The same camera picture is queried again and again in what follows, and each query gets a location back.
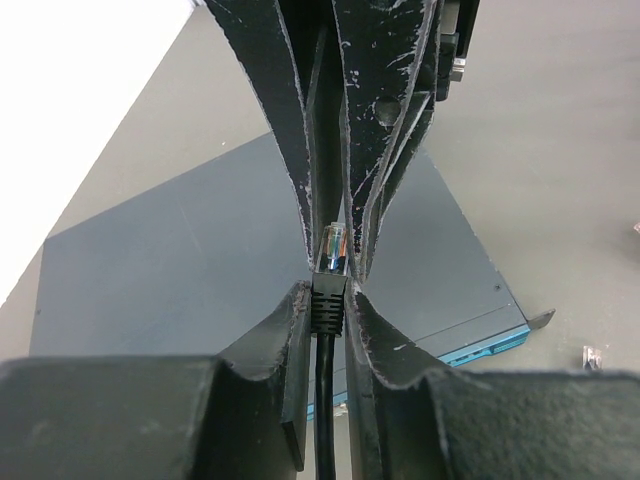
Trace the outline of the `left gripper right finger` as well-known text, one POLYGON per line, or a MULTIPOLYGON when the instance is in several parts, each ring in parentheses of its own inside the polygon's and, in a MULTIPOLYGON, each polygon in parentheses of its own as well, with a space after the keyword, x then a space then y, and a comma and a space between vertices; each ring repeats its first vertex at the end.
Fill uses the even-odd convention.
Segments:
POLYGON ((345 293, 356 479, 635 479, 639 377, 467 371, 418 347, 356 286, 345 293))

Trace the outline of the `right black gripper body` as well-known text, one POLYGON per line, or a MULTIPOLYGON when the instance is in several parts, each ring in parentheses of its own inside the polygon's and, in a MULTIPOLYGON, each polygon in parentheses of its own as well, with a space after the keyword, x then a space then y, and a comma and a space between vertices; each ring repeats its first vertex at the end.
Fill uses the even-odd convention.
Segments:
POLYGON ((448 98, 452 82, 462 81, 479 5, 479 0, 436 2, 436 102, 448 98))

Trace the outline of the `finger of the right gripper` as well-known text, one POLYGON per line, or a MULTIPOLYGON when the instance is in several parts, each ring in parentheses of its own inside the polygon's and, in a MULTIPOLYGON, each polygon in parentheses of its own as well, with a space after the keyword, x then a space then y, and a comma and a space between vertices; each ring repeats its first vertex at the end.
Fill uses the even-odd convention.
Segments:
POLYGON ((306 256, 314 261, 312 174, 306 118, 318 23, 312 1, 207 1, 243 67, 295 191, 306 256))
POLYGON ((335 1, 344 82, 340 113, 350 273, 368 277, 379 227, 377 202, 394 160, 436 1, 335 1))

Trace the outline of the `dark blue network switch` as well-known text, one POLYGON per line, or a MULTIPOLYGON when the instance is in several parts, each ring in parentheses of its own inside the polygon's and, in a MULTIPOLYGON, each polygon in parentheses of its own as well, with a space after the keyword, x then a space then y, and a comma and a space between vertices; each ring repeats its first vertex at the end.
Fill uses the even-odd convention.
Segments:
MULTIPOLYGON (((291 183, 264 135, 47 239, 30 354, 214 354, 309 278, 291 183)), ((514 348, 535 326, 424 151, 364 292, 452 366, 514 348)))

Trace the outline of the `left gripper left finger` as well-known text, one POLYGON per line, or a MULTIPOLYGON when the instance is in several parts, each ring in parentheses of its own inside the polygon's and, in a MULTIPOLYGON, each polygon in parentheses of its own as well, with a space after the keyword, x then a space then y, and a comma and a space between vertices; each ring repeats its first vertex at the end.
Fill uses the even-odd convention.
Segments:
POLYGON ((5 479, 293 479, 303 469, 310 296, 216 355, 41 357, 1 367, 5 479))

